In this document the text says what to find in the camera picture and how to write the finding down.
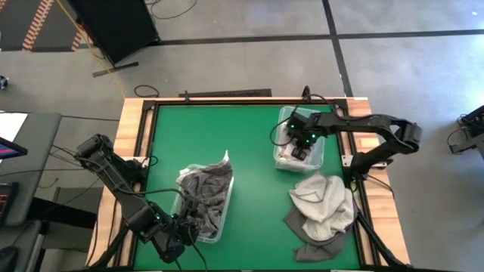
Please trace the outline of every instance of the green mat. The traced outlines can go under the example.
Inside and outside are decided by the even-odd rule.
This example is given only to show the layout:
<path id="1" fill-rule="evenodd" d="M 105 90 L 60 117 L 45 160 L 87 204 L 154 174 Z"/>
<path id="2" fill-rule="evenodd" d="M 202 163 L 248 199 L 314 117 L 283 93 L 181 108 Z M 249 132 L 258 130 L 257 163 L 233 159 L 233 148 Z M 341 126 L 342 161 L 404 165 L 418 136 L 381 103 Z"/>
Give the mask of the green mat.
<path id="1" fill-rule="evenodd" d="M 308 107 L 329 112 L 330 107 Z M 358 256 L 353 235 L 345 249 L 330 261 L 298 263 L 293 250 L 304 246 L 284 223 L 292 202 L 289 189 L 305 175 L 278 170 L 274 146 L 268 139 L 281 107 L 166 107 L 160 108 L 147 190 L 178 187 L 178 171 L 190 164 L 209 165 L 222 160 L 228 150 L 234 169 L 234 187 L 221 239 L 214 244 L 197 242 L 210 270 L 312 270 L 355 269 Z M 326 140 L 325 175 L 342 175 L 336 136 Z M 147 195 L 170 211 L 174 193 Z M 188 247 L 179 258 L 184 270 L 202 270 L 203 263 Z M 138 243 L 136 270 L 178 270 L 165 264 L 151 243 Z"/>

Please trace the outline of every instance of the clear plastic bin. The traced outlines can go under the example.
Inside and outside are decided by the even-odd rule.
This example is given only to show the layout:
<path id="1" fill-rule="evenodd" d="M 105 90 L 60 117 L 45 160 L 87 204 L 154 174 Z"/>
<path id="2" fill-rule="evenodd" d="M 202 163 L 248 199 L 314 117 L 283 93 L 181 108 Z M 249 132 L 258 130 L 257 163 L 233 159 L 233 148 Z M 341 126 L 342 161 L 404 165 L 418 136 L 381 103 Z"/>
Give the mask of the clear plastic bin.
<path id="1" fill-rule="evenodd" d="M 279 122 L 286 119 L 290 116 L 293 112 L 294 107 L 283 107 L 279 112 Z M 296 110 L 297 113 L 309 117 L 311 113 L 319 113 L 317 110 L 309 110 L 302 107 L 298 107 Z M 283 143 L 281 141 L 281 137 L 284 136 L 284 124 L 279 125 L 276 136 L 275 136 L 275 143 Z M 309 172 L 319 169 L 323 166 L 323 158 L 324 158 L 324 137 L 320 137 L 315 144 L 311 147 L 311 153 L 309 154 L 309 158 L 306 158 L 305 161 L 298 161 L 298 160 L 287 160 L 281 158 L 278 154 L 281 150 L 281 147 L 274 146 L 274 160 L 275 160 L 275 168 L 289 170 L 293 172 Z"/>
<path id="2" fill-rule="evenodd" d="M 187 170 L 191 171 L 194 169 L 199 169 L 199 168 L 205 168 L 206 166 L 203 165 L 189 165 L 187 166 Z M 227 217 L 227 210 L 228 210 L 228 204 L 230 203 L 230 196 L 232 195 L 232 187 L 234 185 L 234 176 L 232 175 L 232 179 L 230 180 L 230 185 L 228 186 L 228 191 L 227 191 L 227 199 L 225 200 L 224 208 L 222 210 L 222 217 L 220 218 L 220 225 L 219 225 L 219 231 L 217 231 L 216 234 L 213 234 L 210 237 L 201 237 L 199 236 L 197 238 L 197 241 L 201 241 L 203 243 L 216 243 L 219 241 L 220 237 L 222 236 L 222 231 L 224 229 L 224 223 L 225 223 L 225 217 Z M 179 214 L 180 208 L 182 207 L 182 199 L 179 194 L 176 194 L 175 201 L 173 203 L 172 211 L 171 214 Z"/>

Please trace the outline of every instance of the gray towel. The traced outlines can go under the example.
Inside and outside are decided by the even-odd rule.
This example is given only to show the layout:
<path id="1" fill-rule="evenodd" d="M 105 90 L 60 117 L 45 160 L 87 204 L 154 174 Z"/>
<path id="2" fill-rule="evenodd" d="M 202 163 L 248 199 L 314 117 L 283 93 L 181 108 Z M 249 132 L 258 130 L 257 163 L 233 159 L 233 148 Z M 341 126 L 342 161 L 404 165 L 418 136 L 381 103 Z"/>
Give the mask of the gray towel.
<path id="1" fill-rule="evenodd" d="M 353 201 L 354 211 L 358 211 L 356 203 Z M 302 248 L 295 250 L 296 261 L 325 261 L 336 257 L 343 249 L 346 243 L 347 236 L 351 233 L 349 230 L 353 224 L 345 228 L 345 233 L 338 232 L 333 237 L 325 241 L 314 241 L 309 238 L 308 234 L 303 230 L 303 225 L 306 222 L 304 216 L 295 206 L 290 210 L 284 221 L 287 226 L 304 242 L 308 243 Z"/>
<path id="2" fill-rule="evenodd" d="M 226 153 L 221 162 L 183 172 L 177 179 L 186 193 L 200 201 L 195 219 L 200 226 L 201 236 L 210 237 L 219 230 L 232 175 L 232 166 Z"/>

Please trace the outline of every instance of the gray floor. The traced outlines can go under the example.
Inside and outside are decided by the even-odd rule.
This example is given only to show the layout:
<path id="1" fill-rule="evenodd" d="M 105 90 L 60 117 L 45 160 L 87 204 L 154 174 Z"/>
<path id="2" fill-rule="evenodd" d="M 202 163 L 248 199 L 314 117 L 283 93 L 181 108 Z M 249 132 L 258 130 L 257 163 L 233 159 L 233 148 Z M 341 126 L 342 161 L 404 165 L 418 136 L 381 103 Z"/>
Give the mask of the gray floor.
<path id="1" fill-rule="evenodd" d="M 159 15 L 181 11 L 191 1 L 166 0 L 169 6 L 157 7 Z M 338 33 L 484 29 L 484 4 L 478 0 L 330 3 Z M 157 21 L 157 28 L 162 39 L 328 33 L 320 0 L 198 0 L 186 15 Z M 484 104 L 484 36 L 340 43 L 354 95 L 369 97 L 375 113 L 405 117 L 424 129 L 420 152 L 397 156 L 389 167 L 412 264 L 481 271 L 484 162 L 473 150 L 451 155 L 445 139 L 461 113 Z M 139 84 L 153 85 L 165 97 L 184 90 L 248 88 L 271 88 L 273 95 L 290 96 L 300 95 L 304 85 L 325 96 L 344 95 L 330 41 L 152 47 L 126 62 L 131 60 L 140 66 L 116 74 L 129 97 Z M 0 94 L 3 110 L 119 117 L 119 90 L 108 76 L 91 77 L 101 67 L 87 50 L 4 52 L 0 63 L 0 74 L 12 83 Z M 56 143 L 74 148 L 96 132 L 113 137 L 116 123 L 64 119 Z M 52 168 L 69 167 L 55 159 L 48 163 Z M 58 172 L 45 174 L 42 183 L 56 177 L 62 187 L 86 187 L 94 181 L 88 173 Z M 49 198 L 53 190 L 39 195 Z M 73 264 L 65 262 L 58 267 Z"/>

